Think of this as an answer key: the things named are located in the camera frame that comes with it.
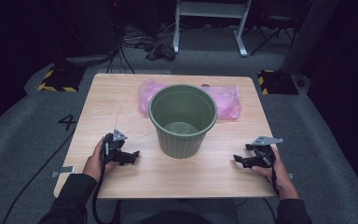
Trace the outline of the white metal stand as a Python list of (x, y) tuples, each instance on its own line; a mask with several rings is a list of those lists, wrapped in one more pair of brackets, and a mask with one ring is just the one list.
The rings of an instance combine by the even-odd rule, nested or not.
[(186, 0), (177, 0), (175, 7), (175, 28), (173, 35), (173, 49), (175, 53), (179, 52), (180, 43), (180, 19), (184, 16), (190, 17), (210, 17), (223, 19), (240, 19), (239, 28), (233, 31), (239, 53), (241, 57), (247, 57), (248, 52), (242, 40), (242, 33), (246, 23), (248, 13), (253, 0), (245, 0), (241, 4), (233, 3), (207, 3), (207, 2), (189, 2)]

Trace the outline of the dark cloth bundle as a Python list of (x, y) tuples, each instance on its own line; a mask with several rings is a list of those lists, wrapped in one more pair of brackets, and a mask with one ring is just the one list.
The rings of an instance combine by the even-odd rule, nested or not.
[(150, 61), (155, 61), (161, 58), (165, 58), (169, 61), (175, 59), (175, 51), (172, 44), (161, 44), (154, 47), (147, 55), (146, 58)]

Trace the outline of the green plastic bin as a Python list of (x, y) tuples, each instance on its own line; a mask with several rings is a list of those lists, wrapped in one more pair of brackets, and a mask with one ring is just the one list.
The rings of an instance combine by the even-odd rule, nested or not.
[(199, 151), (218, 114), (207, 91), (186, 84), (171, 85), (155, 93), (148, 113), (161, 150), (175, 159), (190, 158)]

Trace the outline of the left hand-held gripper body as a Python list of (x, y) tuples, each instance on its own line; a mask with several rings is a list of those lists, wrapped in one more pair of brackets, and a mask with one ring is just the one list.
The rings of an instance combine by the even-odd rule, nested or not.
[(112, 133), (108, 133), (103, 139), (102, 163), (107, 164), (110, 161), (116, 161), (119, 164), (125, 163), (125, 153), (121, 151), (127, 136), (119, 130), (114, 129)]

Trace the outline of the round grey stand base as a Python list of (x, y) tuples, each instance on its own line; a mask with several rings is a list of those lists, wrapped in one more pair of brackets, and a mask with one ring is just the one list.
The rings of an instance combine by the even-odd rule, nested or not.
[(111, 59), (110, 54), (91, 54), (66, 58), (66, 62), (74, 66), (94, 66)]

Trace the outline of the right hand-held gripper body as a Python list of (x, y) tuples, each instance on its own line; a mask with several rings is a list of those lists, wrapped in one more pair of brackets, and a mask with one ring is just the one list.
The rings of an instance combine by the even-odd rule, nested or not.
[(281, 138), (273, 138), (267, 136), (259, 136), (252, 143), (253, 151), (258, 158), (265, 163), (265, 167), (269, 168), (275, 162), (275, 155), (271, 146), (282, 143)]

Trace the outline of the person's lap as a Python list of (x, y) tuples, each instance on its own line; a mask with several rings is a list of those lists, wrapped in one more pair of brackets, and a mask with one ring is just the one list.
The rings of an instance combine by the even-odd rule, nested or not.
[(237, 224), (237, 208), (232, 199), (126, 200), (120, 224)]

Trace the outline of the yellow black striped block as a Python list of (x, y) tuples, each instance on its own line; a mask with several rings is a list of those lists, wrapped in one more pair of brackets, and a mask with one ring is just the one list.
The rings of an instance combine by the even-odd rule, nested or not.
[(298, 95), (298, 90), (292, 78), (280, 71), (261, 70), (258, 72), (257, 78), (261, 91), (265, 95)]
[(79, 91), (86, 67), (60, 68), (52, 66), (39, 85), (40, 91)]

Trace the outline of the black tripod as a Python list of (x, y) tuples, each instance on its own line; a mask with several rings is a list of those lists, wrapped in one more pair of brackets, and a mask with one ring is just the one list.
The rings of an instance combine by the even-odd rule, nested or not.
[(264, 47), (273, 37), (278, 37), (281, 31), (284, 31), (287, 37), (290, 40), (290, 46), (293, 46), (294, 40), (296, 38), (296, 33), (292, 35), (289, 34), (289, 29), (295, 30), (295, 21), (293, 18), (288, 17), (265, 17), (262, 19), (262, 24), (260, 26), (260, 30), (262, 27), (269, 28), (273, 31), (264, 41), (257, 46), (252, 52), (251, 55), (254, 55), (258, 50)]

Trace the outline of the grey curtain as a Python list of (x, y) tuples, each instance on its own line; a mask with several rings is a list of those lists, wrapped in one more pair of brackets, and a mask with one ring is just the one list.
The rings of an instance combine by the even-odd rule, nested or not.
[(332, 17), (338, 0), (313, 0), (307, 18), (288, 51), (281, 71), (287, 75), (300, 74)]

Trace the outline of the person's right hand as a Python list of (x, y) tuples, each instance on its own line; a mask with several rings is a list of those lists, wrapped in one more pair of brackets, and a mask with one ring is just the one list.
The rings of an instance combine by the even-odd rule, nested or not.
[(273, 152), (276, 158), (274, 163), (274, 168), (263, 168), (259, 166), (253, 166), (252, 171), (256, 172), (259, 175), (266, 177), (269, 181), (272, 181), (272, 171), (275, 171), (276, 181), (275, 186), (279, 192), (281, 200), (289, 199), (299, 199), (299, 194), (296, 190), (295, 185), (290, 179), (288, 172), (284, 166), (282, 158), (279, 154), (279, 151), (276, 148), (273, 148)]

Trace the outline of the pink plastic bag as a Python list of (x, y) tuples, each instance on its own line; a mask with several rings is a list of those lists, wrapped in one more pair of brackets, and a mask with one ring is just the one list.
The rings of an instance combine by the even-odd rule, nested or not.
[[(138, 88), (138, 109), (141, 114), (148, 116), (151, 98), (168, 84), (159, 83), (153, 78), (144, 81)], [(241, 113), (240, 90), (238, 85), (202, 87), (214, 99), (219, 119), (237, 119)]]

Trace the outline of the person's left hand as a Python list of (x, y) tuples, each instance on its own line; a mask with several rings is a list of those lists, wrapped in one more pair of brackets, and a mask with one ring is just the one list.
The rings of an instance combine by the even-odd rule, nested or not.
[(83, 174), (94, 178), (97, 182), (101, 179), (101, 151), (103, 147), (103, 140), (100, 140), (93, 150), (93, 153), (88, 157), (85, 166), (83, 168)]

